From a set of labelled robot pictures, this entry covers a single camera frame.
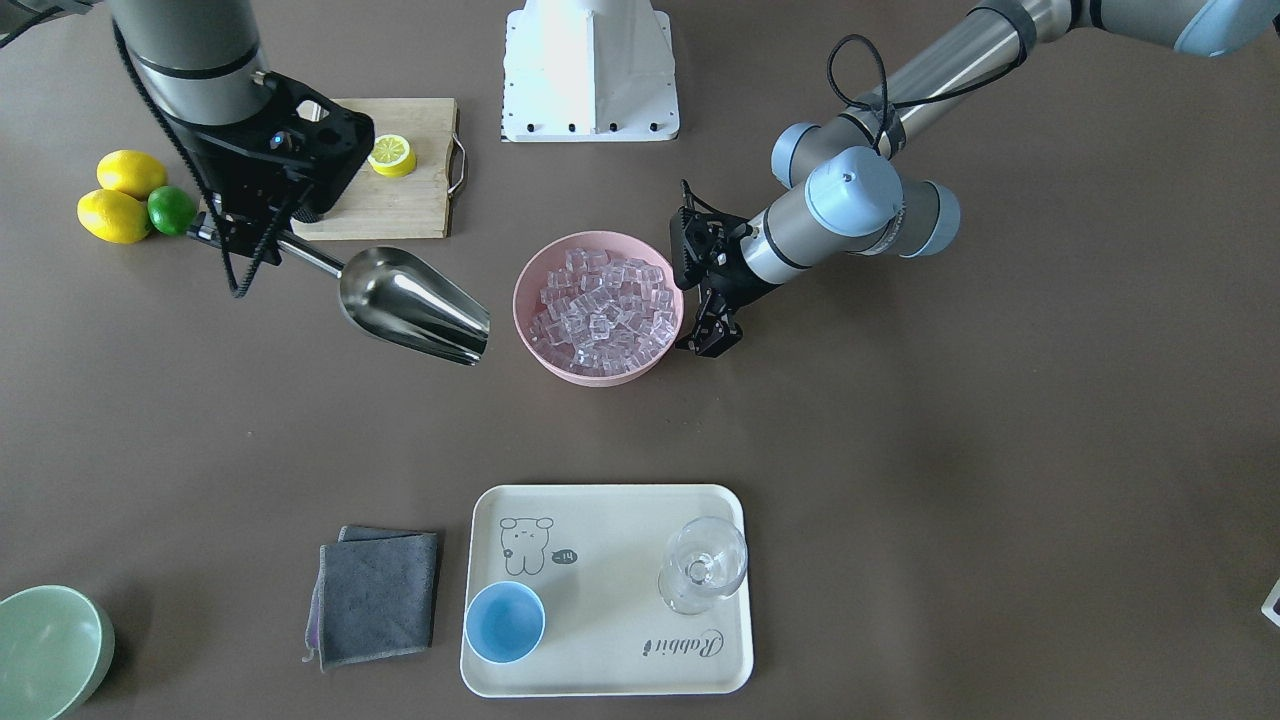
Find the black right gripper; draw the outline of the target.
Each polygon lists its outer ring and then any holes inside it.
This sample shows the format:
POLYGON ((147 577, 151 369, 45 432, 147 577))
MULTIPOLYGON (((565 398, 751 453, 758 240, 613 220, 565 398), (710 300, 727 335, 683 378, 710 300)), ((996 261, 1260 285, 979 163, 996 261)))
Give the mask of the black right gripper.
POLYGON ((169 117, 177 138, 214 193, 224 232, 210 215, 187 227, 192 240, 252 258, 271 222, 291 231, 297 211, 328 213, 366 163, 372 118, 333 102, 287 76, 269 72, 259 86, 268 104, 229 126, 169 117))

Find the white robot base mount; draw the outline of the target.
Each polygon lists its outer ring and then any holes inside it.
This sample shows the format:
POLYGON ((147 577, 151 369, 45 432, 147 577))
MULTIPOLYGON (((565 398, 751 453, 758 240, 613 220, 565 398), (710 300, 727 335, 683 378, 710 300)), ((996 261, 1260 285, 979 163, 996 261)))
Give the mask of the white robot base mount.
POLYGON ((649 1, 526 1, 506 17, 503 70, 504 142, 678 137, 671 19, 649 1))

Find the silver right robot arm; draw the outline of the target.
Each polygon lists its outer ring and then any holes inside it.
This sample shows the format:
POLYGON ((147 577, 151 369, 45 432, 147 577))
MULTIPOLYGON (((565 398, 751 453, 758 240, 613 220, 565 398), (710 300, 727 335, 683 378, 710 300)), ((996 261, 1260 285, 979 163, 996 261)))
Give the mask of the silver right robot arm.
POLYGON ((372 119, 269 70, 247 1, 110 1, 157 114, 212 205, 209 245, 278 264, 270 228, 328 213, 365 164, 372 119))

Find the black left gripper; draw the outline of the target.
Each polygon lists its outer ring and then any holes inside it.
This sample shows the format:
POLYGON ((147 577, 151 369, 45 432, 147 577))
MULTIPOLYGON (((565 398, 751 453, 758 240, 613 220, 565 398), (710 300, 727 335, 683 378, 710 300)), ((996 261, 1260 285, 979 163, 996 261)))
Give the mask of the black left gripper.
POLYGON ((750 237, 748 219, 712 208, 681 182, 682 202, 669 220, 675 282, 698 291, 698 310, 689 333, 675 348, 719 357, 741 338, 735 311, 777 290, 748 265, 742 242, 750 237))

